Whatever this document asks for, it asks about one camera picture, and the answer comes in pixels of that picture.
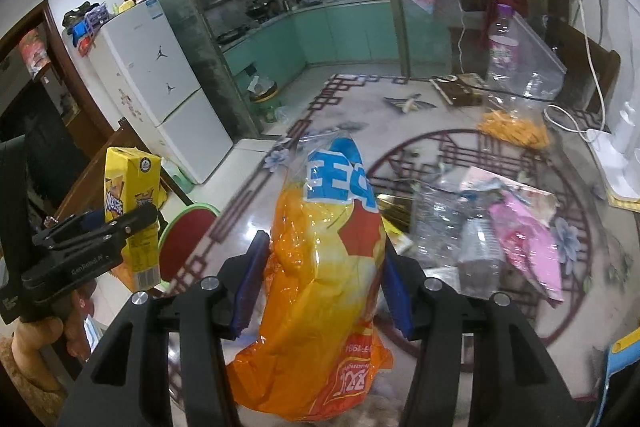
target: juice box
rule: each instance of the juice box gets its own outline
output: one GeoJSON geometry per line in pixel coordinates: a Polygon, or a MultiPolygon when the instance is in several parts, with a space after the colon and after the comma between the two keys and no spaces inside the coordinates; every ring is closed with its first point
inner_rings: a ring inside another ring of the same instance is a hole
{"type": "MultiPolygon", "coordinates": [[[[109,147],[104,166],[104,216],[111,221],[137,206],[159,206],[160,164],[158,156],[133,148],[109,147]]],[[[158,225],[138,232],[122,249],[123,265],[115,272],[132,292],[160,283],[158,225]]]]}

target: white refrigerator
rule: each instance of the white refrigerator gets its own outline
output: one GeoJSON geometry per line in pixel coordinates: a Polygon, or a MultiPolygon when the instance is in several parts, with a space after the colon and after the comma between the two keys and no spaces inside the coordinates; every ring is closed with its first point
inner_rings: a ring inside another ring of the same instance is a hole
{"type": "Polygon", "coordinates": [[[233,143],[193,74],[158,0],[107,22],[89,51],[111,100],[149,150],[203,183],[233,143]]]}

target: barcode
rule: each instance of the barcode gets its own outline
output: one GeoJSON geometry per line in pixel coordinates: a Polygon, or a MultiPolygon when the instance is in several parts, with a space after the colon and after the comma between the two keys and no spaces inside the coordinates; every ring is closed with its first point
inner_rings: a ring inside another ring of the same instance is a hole
{"type": "Polygon", "coordinates": [[[148,290],[160,283],[160,267],[154,266],[143,272],[133,274],[136,291],[148,290]]]}

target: patterned tablecloth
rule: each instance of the patterned tablecloth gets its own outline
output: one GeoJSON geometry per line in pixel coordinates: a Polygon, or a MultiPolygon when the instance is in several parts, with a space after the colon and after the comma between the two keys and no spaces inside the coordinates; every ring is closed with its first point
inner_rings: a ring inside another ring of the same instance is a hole
{"type": "MultiPolygon", "coordinates": [[[[340,126],[351,130],[369,179],[378,191],[405,193],[406,184],[399,185],[395,180],[420,178],[442,161],[479,166],[512,179],[523,172],[533,186],[553,192],[560,204],[557,215],[578,228],[580,240],[572,269],[568,273],[562,270],[565,302],[553,309],[524,284],[510,283],[504,289],[535,323],[572,394],[588,394],[594,384],[594,351],[635,328],[640,316],[634,301],[640,286],[640,263],[632,266],[628,277],[622,276],[623,260],[639,253],[638,214],[612,208],[593,197],[591,187],[601,183],[600,176],[578,136],[552,132],[554,144],[543,153],[535,153],[476,132],[481,114],[481,108],[447,106],[425,80],[335,75],[304,117],[290,128],[287,136],[291,141],[276,145],[275,150],[294,146],[305,134],[340,126]],[[383,100],[416,93],[436,108],[403,114],[383,100]]],[[[593,115],[576,112],[575,116],[584,126],[596,125],[593,115]]],[[[257,230],[270,230],[286,175],[282,166],[274,172],[266,168],[272,164],[266,160],[236,194],[178,272],[172,293],[215,275],[225,259],[246,251],[257,230]]],[[[415,346],[404,343],[386,327],[383,340],[395,356],[388,381],[396,396],[405,399],[414,372],[415,346]]],[[[177,344],[172,344],[177,351],[177,344]]],[[[179,397],[176,357],[171,367],[172,391],[179,397]]]]}

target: human hand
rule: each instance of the human hand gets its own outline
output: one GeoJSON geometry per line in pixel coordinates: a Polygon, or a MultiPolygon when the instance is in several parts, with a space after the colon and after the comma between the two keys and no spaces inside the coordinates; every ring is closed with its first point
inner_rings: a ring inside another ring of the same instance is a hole
{"type": "Polygon", "coordinates": [[[15,363],[22,375],[43,391],[58,391],[60,384],[42,360],[41,348],[53,344],[64,334],[66,350],[71,356],[84,362],[91,355],[77,292],[73,292],[72,300],[74,309],[64,324],[58,317],[47,317],[28,324],[18,322],[14,333],[11,349],[15,363]]]}

